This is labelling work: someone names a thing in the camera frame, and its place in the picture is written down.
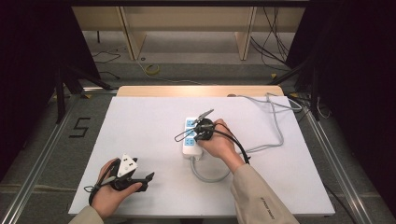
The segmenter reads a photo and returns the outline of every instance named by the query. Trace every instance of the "person's right hand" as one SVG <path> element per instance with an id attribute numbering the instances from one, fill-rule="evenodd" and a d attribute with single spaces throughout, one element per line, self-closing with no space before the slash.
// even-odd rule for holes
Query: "person's right hand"
<path id="1" fill-rule="evenodd" d="M 215 130 L 233 136 L 227 130 L 228 126 L 224 120 L 218 119 L 214 123 L 217 124 Z M 245 164 L 238 153 L 236 153 L 233 141 L 220 133 L 213 133 L 210 140 L 199 140 L 198 145 L 203 147 L 213 157 L 222 159 L 232 172 Z"/>

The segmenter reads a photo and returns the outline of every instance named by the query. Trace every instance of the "person's left hand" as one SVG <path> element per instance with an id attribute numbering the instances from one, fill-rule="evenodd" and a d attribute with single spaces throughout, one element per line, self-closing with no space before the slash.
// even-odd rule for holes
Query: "person's left hand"
<path id="1" fill-rule="evenodd" d="M 107 167 L 115 160 L 116 159 L 108 161 L 102 167 L 102 169 L 100 170 L 98 180 L 105 173 Z M 129 195 L 133 194 L 138 189 L 140 189 L 140 187 L 142 187 L 142 183 L 135 183 L 132 184 L 127 189 L 124 189 L 122 191 L 117 191 L 111 188 L 110 185 L 104 185 L 98 190 L 96 195 L 93 197 L 91 207 L 93 207 L 96 210 L 96 212 L 99 214 L 99 216 L 102 219 L 110 217 L 120 206 L 121 202 L 126 197 L 128 197 Z"/>

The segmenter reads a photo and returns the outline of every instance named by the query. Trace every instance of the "sleeve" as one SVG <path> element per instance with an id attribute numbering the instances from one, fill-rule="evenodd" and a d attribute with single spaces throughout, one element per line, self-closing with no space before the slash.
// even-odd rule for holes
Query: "sleeve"
<path id="1" fill-rule="evenodd" d="M 248 164 L 233 174 L 231 192 L 240 224 L 298 223 L 267 182 Z"/>
<path id="2" fill-rule="evenodd" d="M 90 206 L 84 207 L 69 224 L 104 224 L 96 210 Z"/>

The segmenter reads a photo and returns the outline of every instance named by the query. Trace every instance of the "floor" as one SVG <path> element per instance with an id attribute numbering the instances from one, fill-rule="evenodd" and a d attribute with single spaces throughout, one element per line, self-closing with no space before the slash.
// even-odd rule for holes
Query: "floor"
<path id="1" fill-rule="evenodd" d="M 268 59 L 265 59 L 265 63 L 275 68 L 265 66 L 261 54 L 251 46 L 247 60 L 240 61 L 231 33 L 150 33 L 146 37 L 139 59 L 135 62 L 129 58 L 122 33 L 101 32 L 100 43 L 97 43 L 96 32 L 84 32 L 84 35 L 92 55 L 102 52 L 93 58 L 98 62 L 97 67 L 102 72 L 102 80 L 114 87 L 180 84 L 264 85 L 272 80 L 273 74 L 281 76 L 285 73 L 277 68 L 287 69 L 281 63 Z M 266 36 L 267 34 L 254 34 L 254 38 L 260 43 L 263 43 Z M 292 39 L 293 34 L 282 34 L 282 41 L 287 48 Z M 267 48 L 281 57 L 279 53 L 276 54 L 278 49 L 273 38 L 269 40 Z M 143 67 L 148 64 L 158 64 L 161 73 L 148 77 L 139 64 Z M 282 83 L 281 87 L 285 93 L 293 91 L 294 81 L 295 78 L 292 78 Z M 61 125 L 55 125 L 56 99 L 49 99 L 48 107 L 26 142 L 25 150 L 21 151 L 0 184 L 1 217 L 15 202 L 14 198 L 26 180 L 36 172 L 37 180 L 34 182 L 34 188 L 25 203 L 20 204 L 22 210 L 17 214 L 17 223 L 66 223 L 71 219 L 68 215 L 68 207 L 73 201 L 79 180 L 91 156 L 108 105 L 115 95 L 115 92 L 96 91 L 97 87 L 90 82 L 81 81 L 81 83 L 91 91 L 83 97 L 66 94 L 68 119 Z M 359 162 L 349 151 L 336 120 L 332 117 L 325 119 L 325 116 L 322 116 L 320 122 L 315 123 L 310 119 L 310 113 L 306 111 L 295 116 L 323 183 L 334 192 L 331 194 L 329 191 L 329 197 L 336 210 L 335 215 L 331 217 L 297 217 L 298 220 L 301 223 L 353 223 L 348 215 L 350 213 L 355 215 L 354 219 L 358 220 L 358 223 L 396 223 L 359 166 Z M 89 130 L 83 138 L 71 138 L 70 135 L 80 134 L 80 131 L 74 129 L 78 118 L 90 118 L 80 123 L 89 127 Z M 328 145 L 323 146 L 318 140 L 314 128 L 316 125 L 322 127 L 324 134 L 329 138 L 330 149 L 326 149 Z M 49 145 L 49 139 L 54 140 L 52 145 Z M 41 153 L 47 149 L 50 149 L 50 154 L 43 162 L 42 169 L 34 170 L 33 168 L 37 167 L 37 159 L 41 158 Z M 340 169 L 340 166 L 336 166 L 337 164 L 334 166 L 334 162 L 329 159 L 332 153 L 339 160 L 341 171 L 350 182 L 348 186 L 356 192 L 357 198 L 352 195 L 352 199 L 359 199 L 363 204 L 364 212 L 352 206 L 355 202 L 350 200 L 350 193 L 345 190 L 346 185 L 340 182 L 339 172 L 334 170 Z M 106 223 L 126 221 L 137 224 L 180 223 L 180 220 L 175 218 L 126 220 L 119 217 L 110 218 Z M 204 223 L 237 223 L 237 221 L 235 218 L 208 218 Z"/>

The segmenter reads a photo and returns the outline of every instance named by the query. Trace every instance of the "hand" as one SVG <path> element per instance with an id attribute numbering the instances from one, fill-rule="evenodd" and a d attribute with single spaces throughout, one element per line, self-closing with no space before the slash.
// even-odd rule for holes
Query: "hand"
<path id="1" fill-rule="evenodd" d="M 115 160 L 116 159 L 108 161 L 102 167 L 102 169 L 100 170 L 98 181 L 100 177 L 105 173 L 107 167 Z M 117 210 L 121 202 L 126 197 L 136 192 L 138 189 L 140 189 L 140 187 L 142 187 L 142 183 L 135 183 L 132 184 L 128 189 L 117 191 L 111 188 L 110 185 L 104 185 L 98 190 L 96 195 L 93 197 L 92 207 L 96 210 L 96 212 L 99 214 L 99 216 L 102 219 L 106 219 L 107 217 L 110 217 Z"/>
<path id="2" fill-rule="evenodd" d="M 224 120 L 218 119 L 214 123 L 217 124 L 215 130 L 233 136 L 227 130 L 228 126 Z M 198 145 L 203 147 L 213 157 L 222 159 L 233 173 L 239 166 L 245 164 L 238 153 L 236 153 L 233 141 L 220 133 L 213 133 L 210 140 L 199 140 Z"/>

